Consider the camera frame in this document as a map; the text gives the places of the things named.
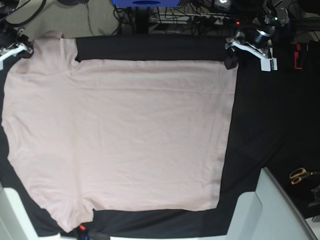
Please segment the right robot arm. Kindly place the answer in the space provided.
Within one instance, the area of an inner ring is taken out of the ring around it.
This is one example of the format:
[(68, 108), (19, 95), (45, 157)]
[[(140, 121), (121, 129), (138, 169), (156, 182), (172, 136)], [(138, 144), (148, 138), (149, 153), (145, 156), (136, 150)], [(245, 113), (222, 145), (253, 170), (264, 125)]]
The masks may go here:
[(7, 18), (29, 3), (20, 4), (19, 0), (2, 0), (0, 2), (0, 69), (4, 68), (4, 61), (10, 57), (21, 55), (30, 58), (34, 49), (29, 37), (24, 35), (25, 25), (34, 20), (43, 10), (46, 1), (43, 0), (39, 8), (26, 20), (20, 23), (10, 23)]

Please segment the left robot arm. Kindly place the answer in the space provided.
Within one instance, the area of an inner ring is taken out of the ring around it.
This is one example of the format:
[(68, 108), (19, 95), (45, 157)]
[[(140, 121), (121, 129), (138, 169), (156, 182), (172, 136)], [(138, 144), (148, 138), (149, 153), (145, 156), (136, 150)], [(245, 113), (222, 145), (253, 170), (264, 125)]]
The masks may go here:
[(278, 69), (277, 58), (273, 56), (272, 38), (290, 22), (289, 13), (282, 0), (265, 0), (259, 8), (257, 21), (238, 28), (234, 36), (225, 41), (227, 52), (224, 60), (226, 69), (238, 66), (237, 50), (249, 52), (260, 60), (260, 69), (264, 72)]

